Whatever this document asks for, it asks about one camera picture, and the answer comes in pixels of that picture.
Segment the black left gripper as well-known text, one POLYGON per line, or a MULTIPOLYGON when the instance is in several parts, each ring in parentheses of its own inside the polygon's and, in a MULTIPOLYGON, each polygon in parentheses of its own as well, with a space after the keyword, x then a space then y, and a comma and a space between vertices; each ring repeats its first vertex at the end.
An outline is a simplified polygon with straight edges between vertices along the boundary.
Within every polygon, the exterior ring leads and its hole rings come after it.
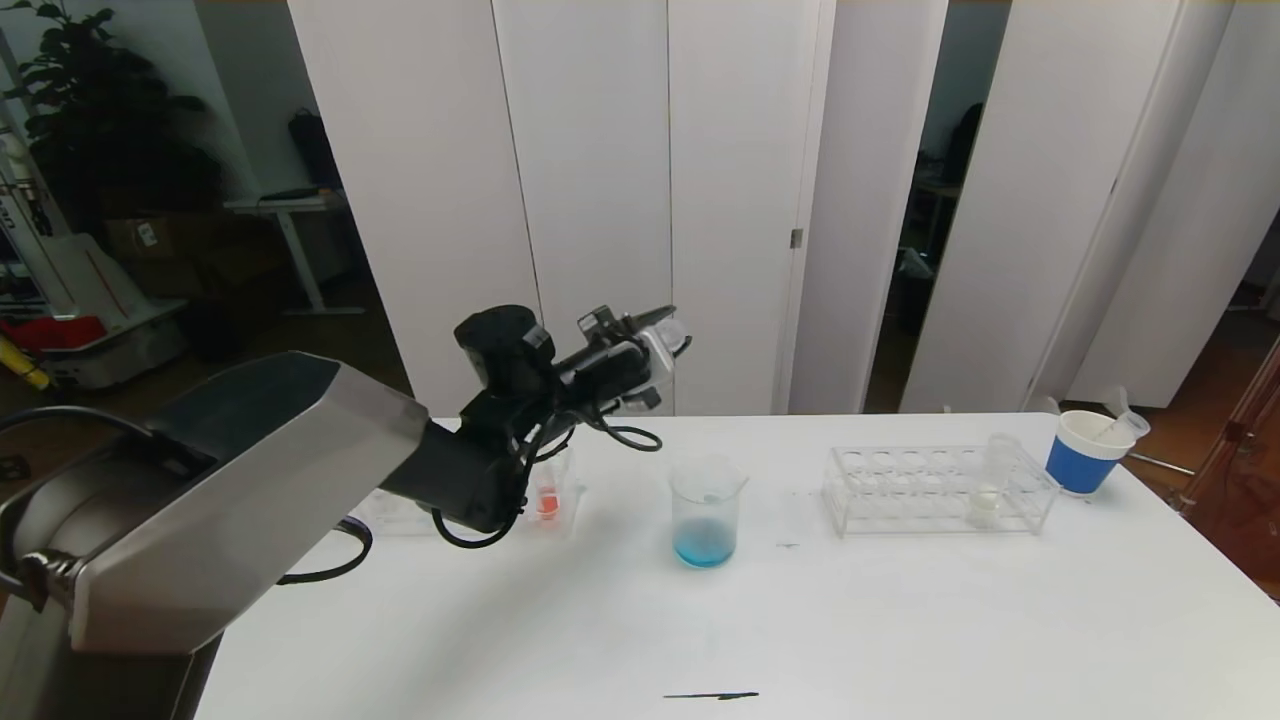
MULTIPOLYGON (((664 305, 634 316, 617 316, 602 305, 579 318, 586 345, 556 363, 556 374, 573 402, 593 404, 603 413, 621 407, 649 413, 660 404, 657 375, 652 365, 654 351, 641 332, 673 316, 677 307, 664 305)), ((692 342, 690 334, 673 337, 669 352, 684 354, 692 342)))

